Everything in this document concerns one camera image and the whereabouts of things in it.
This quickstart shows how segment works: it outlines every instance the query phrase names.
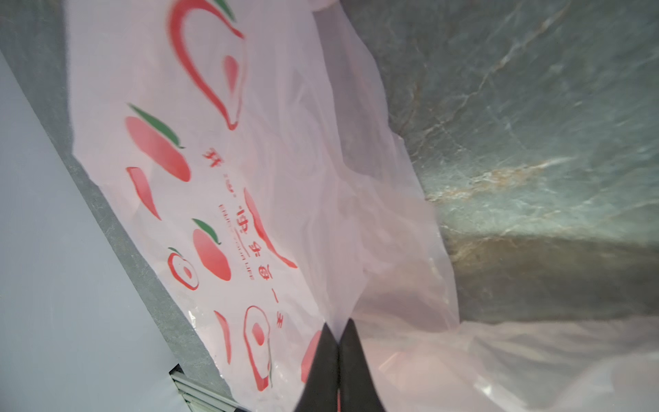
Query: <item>red peach print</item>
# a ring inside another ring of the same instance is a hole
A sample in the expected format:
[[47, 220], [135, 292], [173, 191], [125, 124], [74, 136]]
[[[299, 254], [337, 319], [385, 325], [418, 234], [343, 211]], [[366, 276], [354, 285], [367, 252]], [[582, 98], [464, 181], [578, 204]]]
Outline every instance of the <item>red peach print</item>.
[[220, 245], [220, 242], [217, 239], [215, 230], [199, 219], [192, 220], [200, 228], [192, 232], [192, 242], [202, 264], [220, 279], [231, 280], [231, 268], [229, 267], [226, 256], [217, 247]]
[[229, 82], [229, 89], [231, 93], [236, 88], [236, 80], [238, 80], [238, 62], [232, 56], [225, 56], [223, 60], [224, 74], [227, 76]]
[[188, 162], [168, 139], [162, 137], [143, 120], [137, 117], [126, 117], [126, 129], [137, 147], [147, 156], [178, 179], [190, 181], [190, 167]]
[[268, 323], [266, 313], [261, 308], [256, 306], [247, 308], [243, 324], [243, 337], [247, 346], [247, 355], [252, 365], [256, 389], [262, 392], [268, 387], [270, 382], [271, 359], [270, 324]]
[[[220, 7], [227, 11], [226, 8], [228, 6], [226, 3], [220, 4]], [[171, 10], [169, 17], [169, 39], [174, 48], [174, 52], [176, 53], [185, 70], [190, 75], [195, 85], [202, 91], [202, 93], [204, 93], [204, 95], [211, 101], [211, 103], [213, 103], [220, 114], [222, 114], [225, 121], [227, 122], [227, 127], [229, 130], [235, 130], [238, 126], [238, 118], [242, 106], [242, 96], [238, 97], [238, 109], [235, 115], [235, 120], [232, 121], [224, 102], [222, 102], [217, 94], [215, 94], [215, 92], [210, 88], [208, 83], [199, 73], [199, 70], [196, 68], [195, 64], [192, 62], [190, 53], [188, 52], [186, 43], [183, 39], [183, 22], [186, 16], [188, 16], [189, 13], [193, 10], [203, 10], [213, 14], [218, 19], [220, 19], [222, 23], [226, 25], [229, 31], [241, 42], [244, 41], [244, 35], [231, 25], [231, 23], [224, 17], [224, 14], [217, 7], [213, 6], [206, 0], [178, 0]], [[225, 75], [227, 77], [227, 82], [231, 91], [233, 91], [236, 86], [240, 69], [241, 68], [239, 67], [239, 64], [235, 58], [231, 57], [230, 59], [224, 59]], [[244, 82], [241, 81], [239, 86], [240, 88], [242, 88], [243, 83]]]
[[167, 264], [171, 270], [172, 276], [191, 291], [199, 287], [199, 279], [194, 271], [192, 264], [185, 260], [179, 253], [172, 253], [167, 259]]
[[247, 188], [244, 189], [244, 195], [245, 195], [245, 203], [247, 204], [247, 208], [252, 214], [252, 219], [254, 220], [254, 228], [256, 228], [256, 234], [261, 239], [263, 239], [263, 242], [266, 243], [266, 247], [270, 249], [270, 251], [273, 252], [278, 258], [280, 258], [282, 262], [286, 263], [286, 265], [288, 265], [288, 267], [290, 268], [297, 269], [297, 265], [295, 263], [281, 256], [275, 250], [275, 247], [270, 241], [270, 238], [268, 237], [266, 230], [263, 228], [263, 222], [261, 221], [261, 216], [259, 216], [258, 211], [256, 210], [256, 205], [254, 204], [254, 199], [252, 199], [252, 197], [250, 196], [249, 192], [247, 191]]
[[151, 195], [149, 180], [147, 180], [146, 175], [142, 169], [139, 167], [127, 167], [126, 171], [128, 171], [128, 175], [130, 176], [130, 179], [135, 186], [135, 191], [137, 192], [137, 196], [142, 201], [142, 204], [145, 205], [146, 208], [149, 209], [149, 212], [157, 217], [158, 220], [162, 220], [158, 215], [156, 205], [154, 204], [154, 198]]
[[224, 318], [224, 316], [220, 315], [218, 311], [214, 310], [213, 312], [215, 312], [217, 321], [222, 327], [222, 332], [224, 333], [224, 346], [227, 351], [227, 363], [231, 364], [231, 336], [229, 333], [229, 324], [227, 323], [227, 320]]
[[316, 348], [318, 347], [318, 342], [320, 341], [320, 331], [316, 332], [309, 346], [304, 352], [304, 357], [302, 358], [302, 382], [306, 383], [306, 380], [309, 378], [309, 371], [311, 370], [311, 365], [314, 362], [314, 356], [316, 356]]

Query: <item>printed plastic bag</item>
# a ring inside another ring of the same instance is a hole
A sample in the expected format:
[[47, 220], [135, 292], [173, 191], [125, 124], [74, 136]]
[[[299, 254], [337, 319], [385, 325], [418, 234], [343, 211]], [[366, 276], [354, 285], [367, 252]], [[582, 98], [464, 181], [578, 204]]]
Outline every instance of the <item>printed plastic bag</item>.
[[433, 208], [340, 5], [70, 0], [67, 26], [74, 154], [239, 403], [292, 410], [322, 324], [340, 336], [368, 281], [457, 325]]
[[69, 0], [67, 23], [74, 154], [239, 403], [293, 410], [322, 324], [349, 316], [389, 412], [659, 403], [656, 318], [458, 325], [434, 211], [338, 3]]

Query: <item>red outline fruit print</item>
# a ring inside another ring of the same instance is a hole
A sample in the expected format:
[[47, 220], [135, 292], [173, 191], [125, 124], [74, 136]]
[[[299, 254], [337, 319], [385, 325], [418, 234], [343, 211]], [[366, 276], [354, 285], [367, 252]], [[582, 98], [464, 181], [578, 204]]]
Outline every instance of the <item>red outline fruit print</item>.
[[202, 264], [218, 278], [231, 280], [231, 268], [226, 256], [218, 248], [221, 242], [217, 238], [217, 233], [206, 222], [199, 219], [192, 220], [199, 227], [192, 232], [192, 242]]
[[268, 234], [266, 233], [266, 230], [263, 227], [263, 222], [261, 221], [261, 216], [258, 214], [256, 205], [254, 204], [254, 199], [252, 199], [252, 196], [247, 191], [247, 188], [245, 188], [243, 192], [245, 195], [245, 203], [247, 204], [247, 208], [252, 214], [252, 219], [254, 222], [254, 228], [256, 229], [256, 234], [261, 238], [261, 240], [263, 240], [263, 242], [266, 243], [266, 247], [271, 252], [273, 252], [276, 255], [276, 257], [281, 259], [282, 262], [286, 263], [288, 267], [297, 269], [297, 265], [295, 263], [291, 262], [290, 260], [286, 259], [284, 256], [281, 256], [279, 253], [277, 253], [277, 251], [275, 250], [275, 246], [270, 241], [270, 238], [268, 237]]
[[197, 272], [194, 270], [192, 264], [185, 260], [183, 255], [173, 247], [168, 249], [173, 250], [173, 253], [167, 259], [171, 274], [191, 291], [197, 290], [199, 287], [199, 278], [197, 278]]
[[256, 389], [262, 392], [269, 384], [272, 358], [270, 356], [270, 323], [261, 308], [250, 306], [245, 311], [243, 337], [247, 346], [249, 362], [252, 365]]
[[[243, 33], [233, 27], [233, 25], [231, 25], [231, 23], [227, 20], [227, 17], [225, 17], [226, 15], [233, 22], [235, 22], [236, 19], [233, 11], [229, 8], [228, 4], [224, 0], [215, 0], [215, 4], [217, 7], [206, 0], [178, 0], [172, 6], [167, 27], [169, 31], [169, 40], [174, 49], [174, 52], [176, 53], [176, 56], [181, 62], [181, 65], [188, 73], [197, 88], [199, 88], [199, 90], [204, 93], [204, 95], [217, 108], [220, 114], [222, 114], [227, 123], [227, 127], [230, 131], [232, 131], [238, 127], [238, 120], [241, 114], [241, 108], [243, 106], [243, 86], [247, 69], [246, 49]], [[238, 60], [236, 60], [236, 58], [232, 55], [226, 55], [222, 60], [222, 69], [224, 70], [224, 75], [229, 87], [228, 98], [231, 101], [237, 99], [236, 114], [233, 120], [231, 119], [225, 102], [223, 102], [217, 96], [217, 94], [213, 91], [213, 89], [211, 89], [206, 80], [204, 80], [202, 75], [199, 73], [199, 70], [190, 57], [187, 44], [183, 38], [185, 19], [190, 15], [190, 12], [194, 10], [206, 11], [216, 16], [222, 23], [224, 23], [224, 25], [226, 25], [230, 33], [236, 37], [235, 39], [218, 39], [218, 41], [221, 42], [234, 40], [241, 42], [243, 50], [241, 62], [238, 62]]]

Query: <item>gray wall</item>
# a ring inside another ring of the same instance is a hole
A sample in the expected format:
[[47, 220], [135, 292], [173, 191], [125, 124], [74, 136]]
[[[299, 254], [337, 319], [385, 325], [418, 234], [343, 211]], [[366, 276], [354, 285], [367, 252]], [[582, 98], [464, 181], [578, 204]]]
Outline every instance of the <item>gray wall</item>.
[[73, 157], [62, 0], [0, 0], [0, 53], [186, 376], [231, 396], [213, 359]]
[[0, 55], [0, 410], [189, 411], [177, 364]]

